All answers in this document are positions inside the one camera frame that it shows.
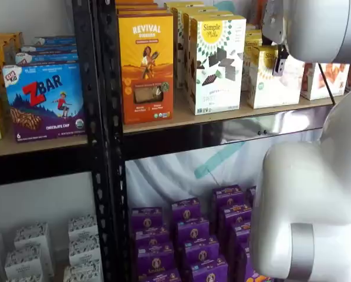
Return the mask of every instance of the orange cereal box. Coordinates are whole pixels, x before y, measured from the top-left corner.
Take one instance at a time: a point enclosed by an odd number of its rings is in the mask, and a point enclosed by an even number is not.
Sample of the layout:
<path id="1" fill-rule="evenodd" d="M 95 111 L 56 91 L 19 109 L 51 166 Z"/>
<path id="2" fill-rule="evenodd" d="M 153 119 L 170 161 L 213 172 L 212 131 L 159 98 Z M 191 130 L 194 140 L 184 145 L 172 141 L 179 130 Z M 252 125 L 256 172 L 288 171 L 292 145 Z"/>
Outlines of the orange cereal box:
<path id="1" fill-rule="evenodd" d="M 173 117 L 173 16 L 119 15 L 124 123 Z"/>

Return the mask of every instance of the purple snack box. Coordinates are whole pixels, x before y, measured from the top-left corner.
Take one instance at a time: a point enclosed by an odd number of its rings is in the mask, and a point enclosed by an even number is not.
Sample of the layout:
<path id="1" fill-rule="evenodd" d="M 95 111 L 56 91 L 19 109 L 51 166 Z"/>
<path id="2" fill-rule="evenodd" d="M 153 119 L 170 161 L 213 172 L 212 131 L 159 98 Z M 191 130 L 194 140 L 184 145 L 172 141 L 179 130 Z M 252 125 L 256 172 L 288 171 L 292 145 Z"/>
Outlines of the purple snack box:
<path id="1" fill-rule="evenodd" d="M 142 282 L 181 282 L 181 276 L 178 270 L 172 269 L 155 276 L 147 277 Z"/>
<path id="2" fill-rule="evenodd" d="M 139 280 L 174 268 L 174 249 L 172 243 L 140 247 L 137 256 L 137 275 Z"/>
<path id="3" fill-rule="evenodd" d="M 200 202 L 198 198 L 190 198 L 175 202 L 171 205 L 173 223 L 178 221 L 193 219 L 201 216 Z"/>
<path id="4" fill-rule="evenodd" d="M 220 207 L 244 203 L 245 195 L 238 185 L 214 189 L 212 192 L 211 230 L 216 232 Z"/>
<path id="5" fill-rule="evenodd" d="M 228 281 L 228 263 L 224 256 L 215 260 L 205 260 L 191 266 L 190 282 L 226 282 Z"/>
<path id="6" fill-rule="evenodd" d="M 169 239 L 169 229 L 166 225 L 161 227 L 150 227 L 135 232 L 135 246 L 153 246 L 166 243 Z"/>
<path id="7" fill-rule="evenodd" d="M 204 260 L 217 259 L 220 244 L 215 235 L 188 241 L 184 249 L 184 265 L 190 266 Z"/>
<path id="8" fill-rule="evenodd" d="M 246 204 L 220 208 L 218 239 L 221 242 L 221 249 L 223 253 L 225 252 L 225 246 L 229 239 L 230 226 L 234 223 L 240 223 L 244 220 L 250 219 L 251 207 Z"/>
<path id="9" fill-rule="evenodd" d="M 136 232 L 143 228 L 161 227 L 163 209 L 161 207 L 135 207 L 131 212 L 131 226 Z"/>

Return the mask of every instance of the blue box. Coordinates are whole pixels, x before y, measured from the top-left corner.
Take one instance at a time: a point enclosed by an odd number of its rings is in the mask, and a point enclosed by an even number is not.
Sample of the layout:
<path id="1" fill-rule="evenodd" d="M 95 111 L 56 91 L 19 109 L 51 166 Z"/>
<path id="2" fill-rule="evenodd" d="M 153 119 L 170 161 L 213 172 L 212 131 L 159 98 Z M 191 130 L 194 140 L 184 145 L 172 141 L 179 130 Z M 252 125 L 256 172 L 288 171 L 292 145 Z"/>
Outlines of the blue box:
<path id="1" fill-rule="evenodd" d="M 76 61 L 78 59 L 76 50 L 71 51 L 42 51 L 21 52 L 15 56 L 15 63 L 19 66 L 35 62 L 53 61 Z"/>
<path id="2" fill-rule="evenodd" d="M 5 66 L 3 76 L 18 142 L 85 132 L 77 61 Z"/>

